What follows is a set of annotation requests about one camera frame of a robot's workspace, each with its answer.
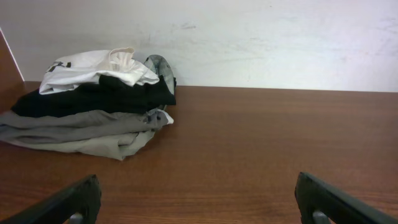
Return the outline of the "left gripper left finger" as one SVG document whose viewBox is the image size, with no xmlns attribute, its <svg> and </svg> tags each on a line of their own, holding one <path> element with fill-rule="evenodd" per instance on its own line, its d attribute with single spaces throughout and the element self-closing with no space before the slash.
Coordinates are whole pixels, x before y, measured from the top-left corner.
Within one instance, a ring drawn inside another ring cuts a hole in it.
<svg viewBox="0 0 398 224">
<path fill-rule="evenodd" d="M 96 175 L 88 175 L 1 224 L 64 223 L 73 215 L 81 215 L 81 223 L 94 224 L 100 207 L 99 180 Z"/>
</svg>

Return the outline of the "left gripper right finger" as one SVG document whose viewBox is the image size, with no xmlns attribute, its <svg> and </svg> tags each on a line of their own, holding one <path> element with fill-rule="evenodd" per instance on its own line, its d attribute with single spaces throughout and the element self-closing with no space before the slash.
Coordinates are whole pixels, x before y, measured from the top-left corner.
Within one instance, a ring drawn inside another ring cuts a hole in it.
<svg viewBox="0 0 398 224">
<path fill-rule="evenodd" d="M 370 207 L 321 179 L 301 172 L 295 199 L 302 224 L 397 224 L 397 219 Z"/>
</svg>

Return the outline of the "black folded garment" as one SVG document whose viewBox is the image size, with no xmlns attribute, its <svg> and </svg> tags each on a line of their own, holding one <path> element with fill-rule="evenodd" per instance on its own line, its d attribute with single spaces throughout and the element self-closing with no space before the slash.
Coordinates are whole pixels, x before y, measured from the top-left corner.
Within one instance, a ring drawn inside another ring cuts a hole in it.
<svg viewBox="0 0 398 224">
<path fill-rule="evenodd" d="M 144 114 L 158 106 L 175 105 L 164 78 L 151 85 L 128 86 L 118 78 L 102 75 L 99 83 L 84 83 L 72 91 L 41 95 L 39 90 L 20 97 L 11 110 L 19 116 L 63 117 L 93 110 Z"/>
</svg>

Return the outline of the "white folded t-shirt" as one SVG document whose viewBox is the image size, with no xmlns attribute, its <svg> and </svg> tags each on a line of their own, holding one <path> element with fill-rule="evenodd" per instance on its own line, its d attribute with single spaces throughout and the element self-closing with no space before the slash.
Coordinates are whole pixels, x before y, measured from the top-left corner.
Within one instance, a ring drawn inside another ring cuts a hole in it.
<svg viewBox="0 0 398 224">
<path fill-rule="evenodd" d="M 98 84 L 100 76 L 117 78 L 128 86 L 159 82 L 159 77 L 133 59 L 132 47 L 94 50 L 56 59 L 47 69 L 39 93 L 72 91 L 84 83 Z"/>
</svg>

